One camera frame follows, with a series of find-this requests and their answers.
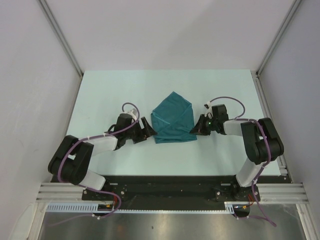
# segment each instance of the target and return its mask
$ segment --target white wall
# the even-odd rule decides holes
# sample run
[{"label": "white wall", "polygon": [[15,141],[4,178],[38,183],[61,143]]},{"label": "white wall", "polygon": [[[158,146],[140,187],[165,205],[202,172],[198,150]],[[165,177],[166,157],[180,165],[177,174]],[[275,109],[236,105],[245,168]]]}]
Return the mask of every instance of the white wall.
[{"label": "white wall", "polygon": [[261,81],[295,182],[320,225],[320,1],[306,0]]},{"label": "white wall", "polygon": [[256,70],[293,1],[47,2],[85,70]]},{"label": "white wall", "polygon": [[80,80],[37,1],[0,6],[0,238],[6,240],[50,176]]}]

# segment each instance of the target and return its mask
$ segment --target metal floor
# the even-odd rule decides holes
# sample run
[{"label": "metal floor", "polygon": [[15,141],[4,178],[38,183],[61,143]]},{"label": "metal floor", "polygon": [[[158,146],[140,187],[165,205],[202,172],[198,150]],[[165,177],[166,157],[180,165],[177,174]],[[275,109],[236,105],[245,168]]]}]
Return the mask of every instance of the metal floor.
[{"label": "metal floor", "polygon": [[[39,240],[305,240],[295,205],[264,205],[277,224],[257,219],[236,220],[229,214],[119,213],[101,220],[81,213],[45,214]],[[251,215],[261,215],[254,205]]]}]

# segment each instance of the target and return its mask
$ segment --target green cloth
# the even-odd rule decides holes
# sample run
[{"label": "green cloth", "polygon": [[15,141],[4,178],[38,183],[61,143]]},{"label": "green cloth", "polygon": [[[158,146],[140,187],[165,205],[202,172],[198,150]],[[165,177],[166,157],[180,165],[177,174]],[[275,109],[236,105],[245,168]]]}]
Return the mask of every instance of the green cloth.
[{"label": "green cloth", "polygon": [[151,122],[156,144],[197,140],[189,133],[195,126],[192,104],[174,91],[152,111]]}]

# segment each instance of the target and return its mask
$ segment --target teal fabric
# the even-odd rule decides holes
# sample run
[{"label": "teal fabric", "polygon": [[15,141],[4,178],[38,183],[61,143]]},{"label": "teal fabric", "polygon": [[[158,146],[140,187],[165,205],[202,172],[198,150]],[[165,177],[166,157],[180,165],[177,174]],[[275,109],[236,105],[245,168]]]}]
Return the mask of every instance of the teal fabric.
[{"label": "teal fabric", "polygon": [[189,133],[195,126],[192,104],[174,91],[152,111],[151,122],[156,144],[197,140]]}]

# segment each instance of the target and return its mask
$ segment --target light blue table surface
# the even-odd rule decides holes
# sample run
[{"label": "light blue table surface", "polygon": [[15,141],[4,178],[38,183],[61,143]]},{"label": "light blue table surface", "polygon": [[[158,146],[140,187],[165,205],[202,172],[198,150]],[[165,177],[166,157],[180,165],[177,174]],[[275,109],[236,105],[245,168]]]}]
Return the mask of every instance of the light blue table surface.
[{"label": "light blue table surface", "polygon": [[[152,110],[172,91],[192,103],[195,123],[206,111],[204,104],[219,96],[242,101],[245,118],[264,117],[249,70],[86,71],[67,134],[78,138],[102,134],[116,123],[125,102],[136,104],[151,124]],[[242,112],[242,107],[229,99],[215,104],[225,104],[230,118]],[[133,145],[128,140],[117,151],[92,157],[89,169],[101,175],[235,175],[246,158],[241,137],[212,132],[183,143],[155,144],[150,137]],[[280,175],[277,161],[262,174]]]}]

